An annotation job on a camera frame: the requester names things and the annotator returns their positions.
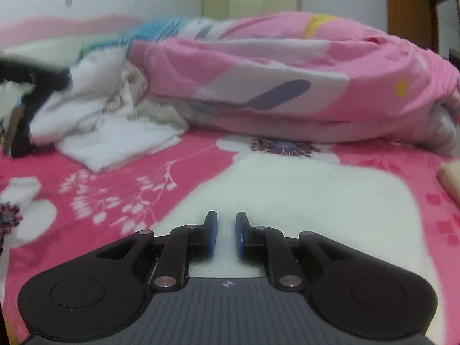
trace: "brown door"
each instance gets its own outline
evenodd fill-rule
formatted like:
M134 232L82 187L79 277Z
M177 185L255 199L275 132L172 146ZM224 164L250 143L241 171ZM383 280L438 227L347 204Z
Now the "brown door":
M388 33L407 39L423 49L436 51L438 41L428 0L387 0Z

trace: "folded white cloth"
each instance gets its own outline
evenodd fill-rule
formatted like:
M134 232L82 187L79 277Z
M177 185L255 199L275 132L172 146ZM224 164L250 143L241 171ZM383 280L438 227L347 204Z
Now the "folded white cloth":
M31 141L54 144L96 173L177 144L188 124L156 103L138 108L147 80L125 56L125 48L97 50L72 68L71 86L53 93L34 116Z
M152 123L148 118L128 120L107 114L93 132L67 136L55 146L98 173L175 145L180 142L177 135L181 133L183 130Z

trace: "bed sheet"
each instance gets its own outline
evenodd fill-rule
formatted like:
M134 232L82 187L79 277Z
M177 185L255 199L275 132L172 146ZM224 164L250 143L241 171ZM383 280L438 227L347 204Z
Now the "bed sheet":
M332 146L201 130L98 175L54 151L1 158L0 195L40 186L0 256L9 335L14 344L28 335L17 298L32 276L137 230L168 234L215 210L215 257L190 266L191 276L263 274L237 257L235 215L246 211L253 225L291 237L312 230L420 274L439 298L428 336L458 345L460 212L435 178L443 161L387 141Z

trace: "pink wall stripe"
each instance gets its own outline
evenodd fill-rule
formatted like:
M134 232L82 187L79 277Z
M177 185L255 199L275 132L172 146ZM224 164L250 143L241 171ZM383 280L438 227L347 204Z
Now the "pink wall stripe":
M39 17L0 27L0 49L58 36L118 33L143 21L132 16L100 16L89 20Z

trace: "gray ribbed plate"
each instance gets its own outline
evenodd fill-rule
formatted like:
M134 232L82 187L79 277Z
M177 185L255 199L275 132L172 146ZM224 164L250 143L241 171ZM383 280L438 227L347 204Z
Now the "gray ribbed plate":
M34 337L27 345L57 345ZM433 345L423 335L363 340L319 318L300 294L266 278L190 278L181 291L157 294L135 323L84 345Z

